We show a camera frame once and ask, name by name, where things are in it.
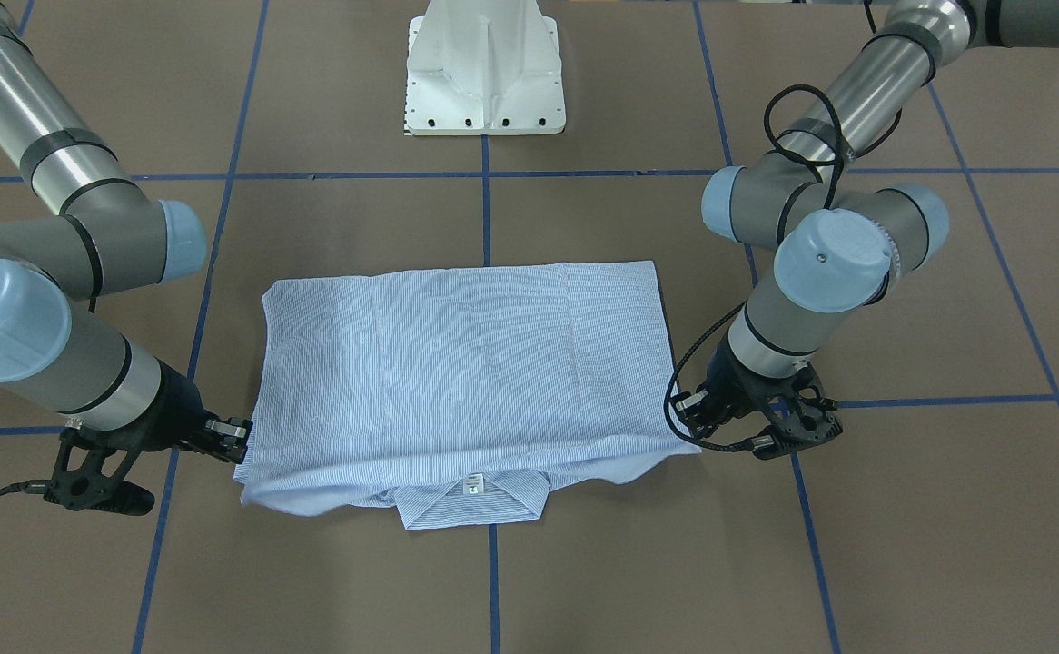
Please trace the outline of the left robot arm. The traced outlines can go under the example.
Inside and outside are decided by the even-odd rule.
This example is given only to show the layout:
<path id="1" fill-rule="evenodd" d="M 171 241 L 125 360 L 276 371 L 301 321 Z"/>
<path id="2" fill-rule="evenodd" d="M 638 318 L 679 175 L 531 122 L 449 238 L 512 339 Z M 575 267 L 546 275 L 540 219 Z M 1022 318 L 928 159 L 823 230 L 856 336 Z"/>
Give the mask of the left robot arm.
<path id="1" fill-rule="evenodd" d="M 947 241 L 950 216 L 915 183 L 840 192 L 896 128 L 908 99 L 975 48 L 1059 48 L 1059 1 L 895 1 L 826 90 L 767 103 L 769 152 L 708 178 L 701 220 L 773 264 L 722 332 L 693 390 L 670 378 L 664 418 L 685 442 L 760 460 L 833 441 L 844 426 L 813 357 L 854 311 L 882 301 Z"/>

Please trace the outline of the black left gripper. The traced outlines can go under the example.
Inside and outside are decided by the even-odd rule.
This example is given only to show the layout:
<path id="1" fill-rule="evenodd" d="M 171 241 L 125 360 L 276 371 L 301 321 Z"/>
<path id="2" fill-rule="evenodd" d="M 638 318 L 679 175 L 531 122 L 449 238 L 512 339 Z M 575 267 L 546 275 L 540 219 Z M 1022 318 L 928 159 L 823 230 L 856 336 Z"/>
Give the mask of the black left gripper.
<path id="1" fill-rule="evenodd" d="M 784 378 L 751 373 L 721 341 L 708 360 L 707 378 L 695 390 L 675 394 L 680 439 L 715 452 L 751 452 L 762 461 L 828 444 L 844 434 L 838 402 L 827 396 L 811 364 Z M 740 441 L 713 441 L 721 426 L 759 414 L 765 426 Z"/>

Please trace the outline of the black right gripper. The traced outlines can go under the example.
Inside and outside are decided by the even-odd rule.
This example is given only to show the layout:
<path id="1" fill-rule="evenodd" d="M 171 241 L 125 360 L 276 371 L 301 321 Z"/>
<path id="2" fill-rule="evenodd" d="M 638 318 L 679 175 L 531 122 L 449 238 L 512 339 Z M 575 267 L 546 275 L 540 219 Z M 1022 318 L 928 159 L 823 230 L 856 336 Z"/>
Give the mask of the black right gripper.
<path id="1" fill-rule="evenodd" d="M 44 499 L 68 510 L 102 510 L 120 516 L 146 516 L 154 494 L 126 479 L 145 452 L 194 451 L 227 464 L 243 464 L 254 422 L 223 420 L 202 406 L 197 386 L 164 362 L 157 393 L 134 421 L 114 430 L 88 422 L 65 426 L 59 455 Z"/>

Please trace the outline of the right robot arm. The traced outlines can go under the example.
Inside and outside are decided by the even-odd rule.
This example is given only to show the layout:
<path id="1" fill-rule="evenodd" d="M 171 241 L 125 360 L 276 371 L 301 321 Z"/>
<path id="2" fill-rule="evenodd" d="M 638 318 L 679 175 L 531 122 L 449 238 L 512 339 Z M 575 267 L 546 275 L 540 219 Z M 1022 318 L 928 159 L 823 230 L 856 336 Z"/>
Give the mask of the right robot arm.
<path id="1" fill-rule="evenodd" d="M 128 480 L 146 452 L 246 459 L 251 420 L 207 411 L 184 373 L 96 315 L 105 295 L 207 264 L 189 204 L 149 199 L 36 62 L 0 3 L 0 146 L 49 214 L 0 223 L 0 388 L 65 419 L 46 479 L 14 482 L 68 510 L 146 516 Z"/>

